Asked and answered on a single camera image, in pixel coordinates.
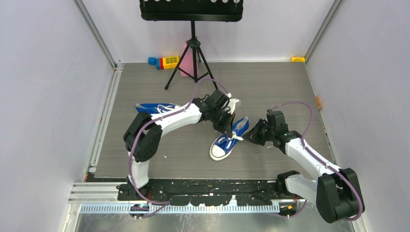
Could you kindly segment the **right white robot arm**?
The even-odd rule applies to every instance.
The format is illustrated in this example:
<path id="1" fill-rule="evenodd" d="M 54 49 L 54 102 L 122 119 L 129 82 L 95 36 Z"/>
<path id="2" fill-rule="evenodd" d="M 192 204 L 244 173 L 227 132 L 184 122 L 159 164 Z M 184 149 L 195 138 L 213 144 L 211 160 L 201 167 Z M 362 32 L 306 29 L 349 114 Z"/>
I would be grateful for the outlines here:
<path id="1" fill-rule="evenodd" d="M 365 211 L 356 172 L 328 161 L 301 134 L 289 130 L 281 111 L 267 112 L 266 119 L 260 119 L 243 138 L 256 145 L 272 142 L 274 147 L 297 161 L 311 175 L 312 179 L 297 171 L 279 174 L 278 196 L 286 199 L 295 194 L 312 202 L 327 223 L 356 220 Z"/>

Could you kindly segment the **blue sneaker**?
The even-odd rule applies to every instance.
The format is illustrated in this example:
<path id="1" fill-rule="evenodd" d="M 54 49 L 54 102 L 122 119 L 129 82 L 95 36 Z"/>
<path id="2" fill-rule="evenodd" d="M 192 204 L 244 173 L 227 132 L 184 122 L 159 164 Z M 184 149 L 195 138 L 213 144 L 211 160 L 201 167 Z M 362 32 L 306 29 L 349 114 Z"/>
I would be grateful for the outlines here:
<path id="1" fill-rule="evenodd" d="M 166 113 L 180 107 L 181 105 L 174 103 L 137 103 L 135 106 L 138 113 L 146 112 L 150 115 Z"/>
<path id="2" fill-rule="evenodd" d="M 227 158 L 234 146 L 238 141 L 243 141 L 243 135 L 249 129 L 249 117 L 246 116 L 236 123 L 232 127 L 232 136 L 229 137 L 225 134 L 221 134 L 211 145 L 209 155 L 212 160 L 220 161 Z"/>

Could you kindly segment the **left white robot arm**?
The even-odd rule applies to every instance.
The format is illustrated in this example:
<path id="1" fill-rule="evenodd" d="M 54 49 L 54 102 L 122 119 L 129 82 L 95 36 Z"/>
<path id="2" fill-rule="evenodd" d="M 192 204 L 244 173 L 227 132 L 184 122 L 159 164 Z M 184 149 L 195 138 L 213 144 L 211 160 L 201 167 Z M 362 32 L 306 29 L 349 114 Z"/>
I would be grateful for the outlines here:
<path id="1" fill-rule="evenodd" d="M 137 200 L 147 196 L 149 160 L 156 154 L 164 135 L 186 125 L 210 121 L 216 131 L 231 136 L 234 111 L 240 104 L 230 93 L 215 90 L 166 113 L 138 113 L 123 135 L 129 153 L 130 194 Z"/>

